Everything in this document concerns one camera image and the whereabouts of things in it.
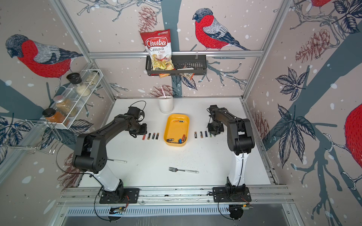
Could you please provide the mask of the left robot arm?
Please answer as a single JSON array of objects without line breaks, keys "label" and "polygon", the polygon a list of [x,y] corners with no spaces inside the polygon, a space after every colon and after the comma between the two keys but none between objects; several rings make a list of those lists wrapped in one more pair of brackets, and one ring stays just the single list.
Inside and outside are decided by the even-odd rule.
[{"label": "left robot arm", "polygon": [[143,110],[130,106],[126,114],[117,115],[101,129],[78,135],[72,166],[94,176],[107,195],[123,199],[125,193],[123,182],[107,166],[106,146],[109,141],[123,131],[129,132],[133,138],[147,134],[147,124],[141,123],[144,117]]}]

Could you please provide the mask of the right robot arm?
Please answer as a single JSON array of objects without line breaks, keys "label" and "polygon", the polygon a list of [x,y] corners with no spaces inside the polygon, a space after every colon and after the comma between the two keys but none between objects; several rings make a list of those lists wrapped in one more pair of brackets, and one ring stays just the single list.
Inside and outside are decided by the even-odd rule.
[{"label": "right robot arm", "polygon": [[255,139],[251,122],[231,114],[226,108],[211,105],[207,111],[211,122],[208,123],[208,132],[217,136],[227,132],[227,145],[234,153],[232,168],[225,184],[227,195],[242,194],[245,192],[246,164],[252,149],[255,147]]}]

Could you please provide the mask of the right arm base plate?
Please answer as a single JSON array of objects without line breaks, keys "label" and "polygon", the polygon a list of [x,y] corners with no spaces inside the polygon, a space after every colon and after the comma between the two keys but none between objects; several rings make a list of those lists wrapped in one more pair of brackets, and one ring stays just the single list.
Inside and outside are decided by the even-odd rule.
[{"label": "right arm base plate", "polygon": [[251,202],[251,194],[246,186],[233,188],[227,192],[225,187],[213,187],[212,189],[214,202]]}]

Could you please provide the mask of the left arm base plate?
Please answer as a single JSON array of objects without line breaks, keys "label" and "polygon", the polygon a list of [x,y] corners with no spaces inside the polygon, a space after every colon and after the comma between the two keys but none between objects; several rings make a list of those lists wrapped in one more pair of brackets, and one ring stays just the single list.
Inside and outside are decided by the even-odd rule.
[{"label": "left arm base plate", "polygon": [[100,195],[100,204],[134,204],[137,203],[139,197],[139,188],[122,188],[118,191],[102,191]]}]

